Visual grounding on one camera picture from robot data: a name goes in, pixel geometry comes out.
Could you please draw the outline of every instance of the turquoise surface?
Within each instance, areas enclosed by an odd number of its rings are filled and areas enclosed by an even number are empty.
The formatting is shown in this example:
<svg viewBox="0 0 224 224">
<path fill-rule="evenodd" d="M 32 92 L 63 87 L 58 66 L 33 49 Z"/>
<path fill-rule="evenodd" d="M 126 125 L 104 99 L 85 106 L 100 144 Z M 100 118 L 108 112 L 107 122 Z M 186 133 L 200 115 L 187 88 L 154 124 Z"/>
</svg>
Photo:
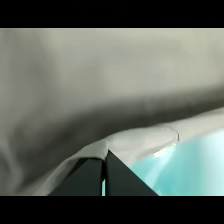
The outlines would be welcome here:
<svg viewBox="0 0 224 224">
<path fill-rule="evenodd" d="M 224 130 L 169 147 L 131 170 L 159 195 L 224 195 Z"/>
</svg>

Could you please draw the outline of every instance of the gray fabric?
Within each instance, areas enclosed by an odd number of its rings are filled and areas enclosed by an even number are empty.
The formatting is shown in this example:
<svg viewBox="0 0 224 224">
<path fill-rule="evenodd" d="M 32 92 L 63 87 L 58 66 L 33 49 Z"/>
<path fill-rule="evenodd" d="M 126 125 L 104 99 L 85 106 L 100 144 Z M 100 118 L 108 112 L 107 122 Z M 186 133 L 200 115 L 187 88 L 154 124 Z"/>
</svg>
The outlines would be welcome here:
<svg viewBox="0 0 224 224">
<path fill-rule="evenodd" d="M 0 29 L 0 194 L 107 136 L 223 106 L 223 29 Z"/>
</svg>

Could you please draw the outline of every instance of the black bar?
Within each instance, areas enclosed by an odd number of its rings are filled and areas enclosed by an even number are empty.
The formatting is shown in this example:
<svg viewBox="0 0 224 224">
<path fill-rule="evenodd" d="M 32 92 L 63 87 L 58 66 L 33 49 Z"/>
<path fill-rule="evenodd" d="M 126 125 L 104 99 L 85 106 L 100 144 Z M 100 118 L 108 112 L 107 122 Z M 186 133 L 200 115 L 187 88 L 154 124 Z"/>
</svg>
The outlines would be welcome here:
<svg viewBox="0 0 224 224">
<path fill-rule="evenodd" d="M 106 158 L 106 196 L 158 196 L 111 151 Z"/>
<path fill-rule="evenodd" d="M 49 196 L 101 196 L 103 161 L 88 159 Z"/>
</svg>

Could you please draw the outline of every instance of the light blue area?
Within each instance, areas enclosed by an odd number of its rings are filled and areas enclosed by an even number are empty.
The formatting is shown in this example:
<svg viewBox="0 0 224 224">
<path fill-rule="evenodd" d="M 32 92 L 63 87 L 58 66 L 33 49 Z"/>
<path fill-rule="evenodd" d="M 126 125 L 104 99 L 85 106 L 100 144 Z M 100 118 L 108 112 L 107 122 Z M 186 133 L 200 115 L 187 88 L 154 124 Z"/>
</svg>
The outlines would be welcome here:
<svg viewBox="0 0 224 224">
<path fill-rule="evenodd" d="M 224 195 L 224 131 L 170 147 L 131 170 L 159 195 Z"/>
</svg>

